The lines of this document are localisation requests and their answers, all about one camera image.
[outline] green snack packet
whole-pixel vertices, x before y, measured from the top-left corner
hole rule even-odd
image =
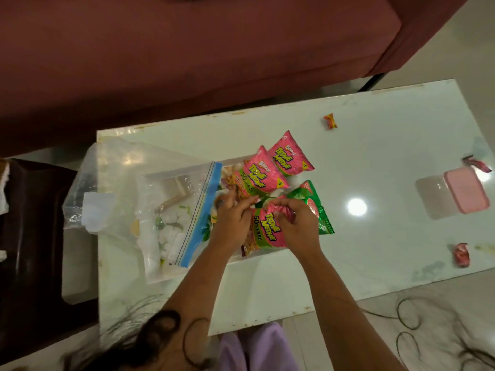
[[[318,217],[319,234],[334,234],[335,231],[328,220],[325,209],[321,205],[316,189],[313,186],[311,180],[303,182],[299,187],[292,190],[286,195],[288,198],[303,200]],[[269,200],[275,199],[274,197],[265,197],[260,202],[256,203],[256,208],[262,208]]]

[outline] hand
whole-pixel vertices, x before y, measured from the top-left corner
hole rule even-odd
[[[217,221],[209,243],[226,248],[229,255],[244,244],[251,225],[249,207],[258,200],[258,196],[252,196],[236,204],[235,197],[236,190],[231,189],[228,194],[220,195],[215,200]]]
[[[300,199],[280,197],[273,199],[270,204],[289,207],[295,212],[295,220],[291,223],[281,212],[275,212],[287,248],[296,258],[301,258],[313,253],[321,253],[320,239],[318,236],[318,218],[309,206]]]

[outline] table top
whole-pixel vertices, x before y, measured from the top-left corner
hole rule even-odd
[[[326,130],[333,113],[337,129]],[[495,267],[495,208],[454,214],[444,172],[474,153],[495,158],[454,80],[218,113],[98,132],[206,160],[253,154],[286,131],[315,170],[311,179],[333,235],[323,252],[355,299]],[[478,172],[495,199],[492,174]],[[457,268],[452,245],[469,243],[471,266]],[[139,250],[100,236],[100,322],[104,332],[133,304],[154,313],[181,277],[146,284]],[[306,277],[288,250],[227,266],[210,335],[313,311]]]

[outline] pink lid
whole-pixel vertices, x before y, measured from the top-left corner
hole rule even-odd
[[[454,169],[445,172],[443,178],[462,213],[483,211],[490,206],[490,200],[473,168]]]

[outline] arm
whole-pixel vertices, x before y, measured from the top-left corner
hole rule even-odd
[[[276,214],[276,218],[287,247],[297,257],[308,278],[320,329],[335,371],[405,371],[321,251],[318,218],[301,200],[278,198],[273,203],[289,206],[296,212],[293,223],[282,214]]]
[[[163,310],[178,312],[181,322],[170,343],[160,353],[158,363],[155,364],[157,369],[191,368],[184,352],[193,362],[202,361],[202,352],[222,275],[229,258],[248,235],[251,223],[251,212],[248,207],[257,200],[257,197],[252,197],[235,205],[235,193],[235,190],[231,190],[224,200],[220,201],[223,204],[218,209],[218,219],[208,246],[163,306]]]

